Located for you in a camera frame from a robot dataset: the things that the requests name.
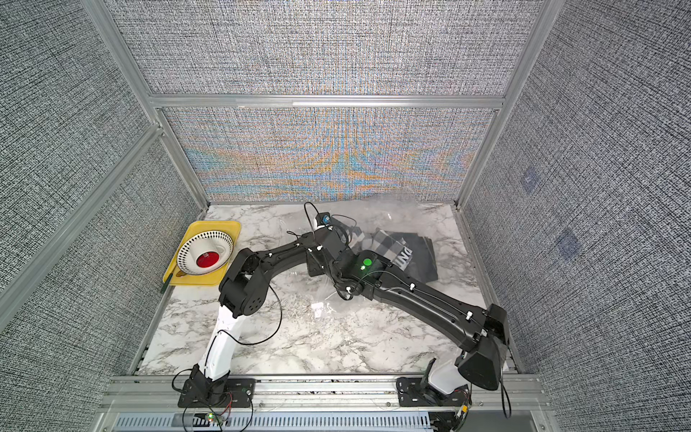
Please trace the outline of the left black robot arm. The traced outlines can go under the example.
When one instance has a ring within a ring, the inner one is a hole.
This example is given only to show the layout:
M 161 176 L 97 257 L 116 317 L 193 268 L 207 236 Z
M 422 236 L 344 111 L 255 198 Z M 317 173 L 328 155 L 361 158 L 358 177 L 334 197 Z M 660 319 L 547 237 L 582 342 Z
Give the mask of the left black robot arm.
M 314 235 L 308 233 L 279 248 L 244 248 L 238 253 L 221 279 L 218 317 L 205 354 L 198 362 L 207 380 L 216 382 L 230 372 L 235 348 L 243 344 L 239 336 L 244 320 L 264 305 L 272 279 L 310 260 L 318 262 L 321 250 Z

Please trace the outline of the clear vacuum bag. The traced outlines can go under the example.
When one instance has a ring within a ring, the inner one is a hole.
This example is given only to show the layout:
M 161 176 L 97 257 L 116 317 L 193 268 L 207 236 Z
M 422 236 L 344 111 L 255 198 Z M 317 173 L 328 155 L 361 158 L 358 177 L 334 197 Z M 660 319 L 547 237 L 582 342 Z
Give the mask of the clear vacuum bag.
M 452 205 L 375 196 L 318 203 L 317 207 L 345 226 L 355 252 L 375 251 L 442 293 L 473 305 L 486 305 Z

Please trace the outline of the black white checkered cloth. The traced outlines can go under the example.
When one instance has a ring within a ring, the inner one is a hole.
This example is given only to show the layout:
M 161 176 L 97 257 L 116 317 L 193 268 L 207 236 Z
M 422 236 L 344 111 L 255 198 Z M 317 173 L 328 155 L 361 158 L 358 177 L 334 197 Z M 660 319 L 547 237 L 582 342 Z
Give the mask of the black white checkered cloth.
M 367 233 L 359 228 L 353 228 L 348 246 L 355 252 L 371 250 L 392 261 L 401 270 L 406 270 L 413 260 L 414 251 L 420 248 L 420 241 L 421 237 L 414 233 L 388 233 L 381 229 Z

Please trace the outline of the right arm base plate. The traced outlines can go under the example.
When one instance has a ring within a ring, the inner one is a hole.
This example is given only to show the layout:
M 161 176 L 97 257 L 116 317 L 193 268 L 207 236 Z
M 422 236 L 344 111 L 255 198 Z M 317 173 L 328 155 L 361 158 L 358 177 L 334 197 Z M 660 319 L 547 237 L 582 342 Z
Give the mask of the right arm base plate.
M 430 384 L 423 384 L 421 378 L 399 377 L 396 381 L 399 406 L 404 408 L 421 407 L 462 407 L 471 404 L 471 392 L 463 385 L 446 395 Z

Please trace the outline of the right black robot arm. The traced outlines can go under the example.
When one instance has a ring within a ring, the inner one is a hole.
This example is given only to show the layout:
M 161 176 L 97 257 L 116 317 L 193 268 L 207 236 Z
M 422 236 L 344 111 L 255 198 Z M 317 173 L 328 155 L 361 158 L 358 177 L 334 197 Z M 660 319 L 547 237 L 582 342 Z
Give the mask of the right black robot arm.
M 354 253 L 328 228 L 303 234 L 301 242 L 343 300 L 363 296 L 406 311 L 462 350 L 453 364 L 466 382 L 488 391 L 503 387 L 510 332 L 502 307 L 483 309 L 441 293 L 372 250 Z

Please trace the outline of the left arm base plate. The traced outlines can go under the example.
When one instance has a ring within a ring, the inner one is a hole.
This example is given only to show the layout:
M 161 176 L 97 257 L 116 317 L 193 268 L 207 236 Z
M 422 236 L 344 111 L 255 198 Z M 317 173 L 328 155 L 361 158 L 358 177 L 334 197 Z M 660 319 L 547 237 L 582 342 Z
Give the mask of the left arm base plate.
M 249 408 L 257 381 L 255 379 L 219 379 L 206 383 L 187 379 L 178 399 L 178 408 Z

